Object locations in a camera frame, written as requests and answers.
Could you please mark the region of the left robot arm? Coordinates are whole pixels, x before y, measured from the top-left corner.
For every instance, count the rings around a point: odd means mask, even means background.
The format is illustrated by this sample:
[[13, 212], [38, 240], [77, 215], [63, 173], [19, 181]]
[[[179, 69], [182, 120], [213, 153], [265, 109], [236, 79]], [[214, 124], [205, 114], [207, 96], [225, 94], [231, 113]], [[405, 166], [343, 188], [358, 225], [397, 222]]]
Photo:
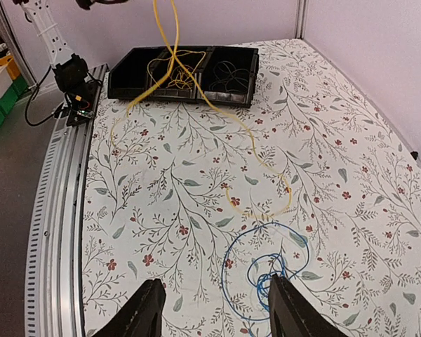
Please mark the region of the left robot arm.
[[88, 76], [87, 63], [62, 37], [50, 1], [15, 1], [14, 4], [20, 6], [29, 17], [37, 36], [45, 43], [58, 88], [66, 93], [83, 86]]

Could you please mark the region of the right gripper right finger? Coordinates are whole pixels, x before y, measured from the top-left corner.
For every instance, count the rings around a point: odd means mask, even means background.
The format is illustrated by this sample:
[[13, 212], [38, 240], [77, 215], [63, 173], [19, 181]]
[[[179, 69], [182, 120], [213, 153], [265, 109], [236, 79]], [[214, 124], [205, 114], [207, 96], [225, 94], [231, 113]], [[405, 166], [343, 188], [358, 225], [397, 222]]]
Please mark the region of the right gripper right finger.
[[346, 336], [327, 322], [285, 277], [272, 277], [268, 305], [273, 337]]

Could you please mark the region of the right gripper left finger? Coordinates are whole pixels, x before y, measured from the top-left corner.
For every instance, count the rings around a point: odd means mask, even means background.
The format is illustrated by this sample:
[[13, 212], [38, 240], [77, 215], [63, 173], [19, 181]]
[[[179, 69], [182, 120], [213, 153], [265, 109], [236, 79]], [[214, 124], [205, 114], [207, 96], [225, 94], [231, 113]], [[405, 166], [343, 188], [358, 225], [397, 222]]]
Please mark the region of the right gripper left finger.
[[161, 280], [148, 279], [94, 336], [161, 336], [165, 301], [166, 292]]

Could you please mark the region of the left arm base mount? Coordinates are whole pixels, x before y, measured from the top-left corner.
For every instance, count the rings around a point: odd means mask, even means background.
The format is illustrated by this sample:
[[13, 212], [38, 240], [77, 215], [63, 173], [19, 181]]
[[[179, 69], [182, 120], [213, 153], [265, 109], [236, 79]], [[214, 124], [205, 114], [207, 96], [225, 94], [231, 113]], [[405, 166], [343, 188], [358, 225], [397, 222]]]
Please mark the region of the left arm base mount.
[[66, 119], [66, 126], [80, 126], [94, 120], [108, 71], [107, 64], [89, 70], [84, 83], [64, 94], [64, 100], [54, 110], [53, 117]]

